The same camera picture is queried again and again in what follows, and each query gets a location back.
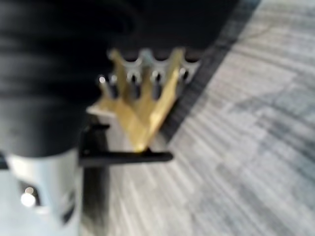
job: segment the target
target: gray carpet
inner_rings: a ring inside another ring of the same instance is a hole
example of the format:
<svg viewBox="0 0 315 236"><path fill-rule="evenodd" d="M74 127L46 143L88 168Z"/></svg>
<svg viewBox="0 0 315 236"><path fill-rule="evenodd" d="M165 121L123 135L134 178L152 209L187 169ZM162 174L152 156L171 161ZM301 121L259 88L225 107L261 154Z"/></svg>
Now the gray carpet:
<svg viewBox="0 0 315 236"><path fill-rule="evenodd" d="M241 1L161 133L176 159L111 167L87 232L314 236L315 1Z"/></svg>

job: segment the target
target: silver metal object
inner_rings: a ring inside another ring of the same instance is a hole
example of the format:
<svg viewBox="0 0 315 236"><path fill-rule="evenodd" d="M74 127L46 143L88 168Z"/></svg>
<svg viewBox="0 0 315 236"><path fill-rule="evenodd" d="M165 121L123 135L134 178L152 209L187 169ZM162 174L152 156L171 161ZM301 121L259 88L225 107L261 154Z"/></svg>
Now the silver metal object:
<svg viewBox="0 0 315 236"><path fill-rule="evenodd" d="M5 158L22 186L21 203L53 227L63 227L76 207L77 150L34 158L9 154Z"/></svg>
<svg viewBox="0 0 315 236"><path fill-rule="evenodd" d="M117 99L119 97L119 90L117 86L118 79L116 75L102 75L98 80L106 88L106 93L111 99Z"/></svg>
<svg viewBox="0 0 315 236"><path fill-rule="evenodd" d="M192 81L199 66L200 61L188 62L185 59L182 60L176 85L177 97L180 97L183 94L186 85Z"/></svg>
<svg viewBox="0 0 315 236"><path fill-rule="evenodd" d="M166 82L166 74L169 69L170 59L156 60L150 49L143 49L140 52L143 64L150 67L152 73L150 81L152 83L152 99L158 100L163 91L163 85Z"/></svg>

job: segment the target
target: black object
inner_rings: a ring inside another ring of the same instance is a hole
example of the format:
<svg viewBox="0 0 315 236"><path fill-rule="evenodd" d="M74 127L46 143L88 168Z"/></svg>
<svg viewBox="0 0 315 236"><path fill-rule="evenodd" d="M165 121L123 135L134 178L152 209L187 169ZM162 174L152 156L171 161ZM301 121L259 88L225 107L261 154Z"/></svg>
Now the black object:
<svg viewBox="0 0 315 236"><path fill-rule="evenodd" d="M236 2L0 0L0 149L41 157L78 146L95 77L112 71L109 48L203 50Z"/></svg>
<svg viewBox="0 0 315 236"><path fill-rule="evenodd" d="M143 162L166 162L173 159L170 152L119 152L100 150L97 146L98 140L95 139L95 132L106 131L109 125L88 126L81 136L79 149L79 165L86 168L97 168L115 164L132 164ZM3 155L0 156L0 170L6 170L8 166Z"/></svg>
<svg viewBox="0 0 315 236"><path fill-rule="evenodd" d="M135 100L141 97L141 83L137 81L137 78L133 75L129 82L131 97Z"/></svg>
<svg viewBox="0 0 315 236"><path fill-rule="evenodd" d="M117 81L111 81L111 79L108 76L104 76L103 78L105 79L106 92L109 98L117 99L119 97Z"/></svg>
<svg viewBox="0 0 315 236"><path fill-rule="evenodd" d="M160 73L156 72L157 74L154 76L152 76L152 99L154 101L159 100L159 98L162 95L162 90L163 90L163 86L162 86L162 76Z"/></svg>
<svg viewBox="0 0 315 236"><path fill-rule="evenodd" d="M175 88L175 93L176 93L176 97L180 97L184 90L185 87L187 85L187 79L189 77L189 71L187 69L184 69L185 72L180 74L178 80L177 80L177 84L176 84L176 88Z"/></svg>

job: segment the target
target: black bracket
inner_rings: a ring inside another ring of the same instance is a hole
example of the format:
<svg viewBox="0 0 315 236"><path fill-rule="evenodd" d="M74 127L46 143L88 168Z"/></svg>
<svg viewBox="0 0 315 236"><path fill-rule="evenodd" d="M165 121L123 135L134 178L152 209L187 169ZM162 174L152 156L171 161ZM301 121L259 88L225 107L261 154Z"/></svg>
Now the black bracket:
<svg viewBox="0 0 315 236"><path fill-rule="evenodd" d="M113 164L131 164L143 162L165 162L173 159L170 152L152 152L147 149L144 152L119 152L100 150L98 147L98 138L96 131L106 132L109 125L91 125L88 126L82 134L80 145L79 163L83 167L101 167Z"/></svg>

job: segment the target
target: black metal bar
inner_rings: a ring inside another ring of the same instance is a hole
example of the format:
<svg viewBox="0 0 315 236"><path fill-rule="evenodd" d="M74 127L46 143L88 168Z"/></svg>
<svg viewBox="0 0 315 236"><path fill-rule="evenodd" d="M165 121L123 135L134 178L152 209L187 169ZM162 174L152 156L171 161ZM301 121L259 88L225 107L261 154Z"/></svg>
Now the black metal bar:
<svg viewBox="0 0 315 236"><path fill-rule="evenodd" d="M8 165L6 164L5 158L3 156L0 157L0 170L7 170Z"/></svg>
<svg viewBox="0 0 315 236"><path fill-rule="evenodd" d="M173 159L170 152L100 152L82 155L79 164L83 167L101 167L114 164L132 164L142 162L166 162Z"/></svg>

